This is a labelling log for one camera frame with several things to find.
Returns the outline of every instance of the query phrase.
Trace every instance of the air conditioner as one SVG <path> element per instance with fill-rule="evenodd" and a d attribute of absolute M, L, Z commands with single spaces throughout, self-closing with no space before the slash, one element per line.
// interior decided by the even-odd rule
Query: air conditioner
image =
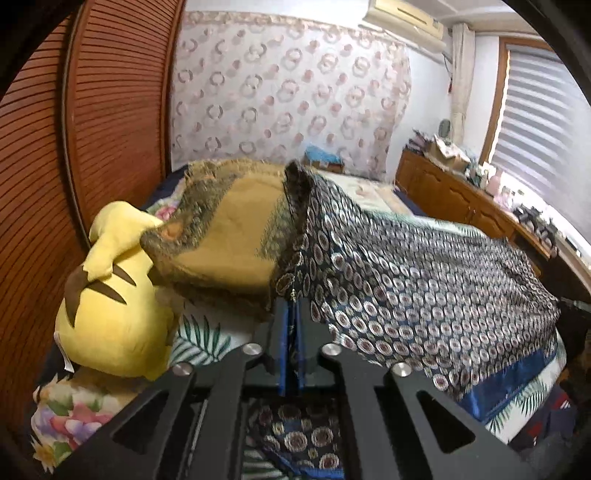
<path fill-rule="evenodd" d="M 400 0 L 370 0 L 364 21 L 415 42 L 434 53 L 441 53 L 446 45 L 443 24 L 423 10 Z"/>

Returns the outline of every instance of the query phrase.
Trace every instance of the curtain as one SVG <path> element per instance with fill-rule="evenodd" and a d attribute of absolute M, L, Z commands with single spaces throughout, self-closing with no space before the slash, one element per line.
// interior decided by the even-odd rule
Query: curtain
<path fill-rule="evenodd" d="M 452 76 L 452 140 L 461 145 L 464 140 L 464 123 L 474 78 L 476 38 L 465 23 L 452 27 L 453 76 Z"/>
<path fill-rule="evenodd" d="M 403 44 L 280 15 L 186 12 L 171 101 L 173 168 L 202 158 L 286 163 L 308 145 L 382 179 L 410 96 Z"/>
<path fill-rule="evenodd" d="M 509 78 L 491 162 L 591 240 L 591 108 L 553 52 L 508 45 Z"/>

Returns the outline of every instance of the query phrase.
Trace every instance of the plush toy tag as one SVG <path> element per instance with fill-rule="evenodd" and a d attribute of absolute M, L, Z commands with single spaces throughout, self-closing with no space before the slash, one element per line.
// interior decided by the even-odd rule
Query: plush toy tag
<path fill-rule="evenodd" d="M 74 366 L 72 365 L 72 362 L 70 362 L 70 359 L 66 354 L 66 351 L 61 346 L 60 332 L 53 332 L 53 340 L 55 341 L 57 347 L 60 349 L 61 355 L 64 358 L 64 370 L 66 372 L 74 373 Z"/>

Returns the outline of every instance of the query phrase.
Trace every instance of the yellow plush toy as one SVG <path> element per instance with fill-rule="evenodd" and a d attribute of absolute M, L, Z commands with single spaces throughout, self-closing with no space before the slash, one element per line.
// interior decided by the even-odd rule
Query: yellow plush toy
<path fill-rule="evenodd" d="M 167 367 L 174 315 L 156 299 L 152 261 L 139 246 L 158 218 L 113 202 L 95 217 L 86 261 L 66 281 L 56 340 L 69 359 L 120 377 L 160 376 Z"/>

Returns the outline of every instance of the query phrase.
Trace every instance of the plush toy ear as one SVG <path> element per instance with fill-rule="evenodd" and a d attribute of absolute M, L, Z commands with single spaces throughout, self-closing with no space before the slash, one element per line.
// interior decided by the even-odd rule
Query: plush toy ear
<path fill-rule="evenodd" d="M 88 281 L 112 274 L 115 258 L 139 245 L 144 231 L 161 224 L 159 218 L 127 202 L 112 202 L 103 207 L 90 227 L 89 239 L 95 244 L 83 265 Z"/>

